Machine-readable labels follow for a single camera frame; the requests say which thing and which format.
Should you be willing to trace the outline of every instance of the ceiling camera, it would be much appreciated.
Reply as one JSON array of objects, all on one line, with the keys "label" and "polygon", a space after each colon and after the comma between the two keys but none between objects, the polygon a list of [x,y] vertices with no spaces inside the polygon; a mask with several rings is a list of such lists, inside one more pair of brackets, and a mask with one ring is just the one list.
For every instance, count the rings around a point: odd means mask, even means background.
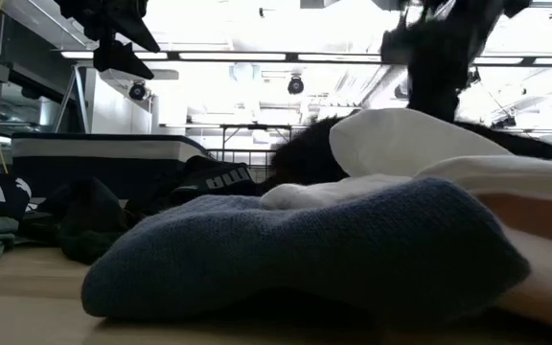
[{"label": "ceiling camera", "polygon": [[144,80],[137,80],[129,89],[129,96],[135,101],[145,101],[150,96],[150,90],[146,87]]},{"label": "ceiling camera", "polygon": [[291,95],[299,95],[304,92],[304,82],[299,76],[293,76],[288,83],[288,93]]}]

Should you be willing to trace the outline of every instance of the wall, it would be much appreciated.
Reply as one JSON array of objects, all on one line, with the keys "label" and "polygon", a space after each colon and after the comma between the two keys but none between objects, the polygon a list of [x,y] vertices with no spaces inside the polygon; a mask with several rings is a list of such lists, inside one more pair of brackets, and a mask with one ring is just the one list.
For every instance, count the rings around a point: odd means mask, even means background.
[{"label": "wall", "polygon": [[184,90],[180,81],[173,80],[149,80],[147,87],[156,97],[152,102],[152,134],[185,135],[184,128],[166,128],[159,124],[186,124],[187,103]]},{"label": "wall", "polygon": [[91,133],[150,134],[152,115],[108,85],[95,69],[86,71],[84,97]]}]

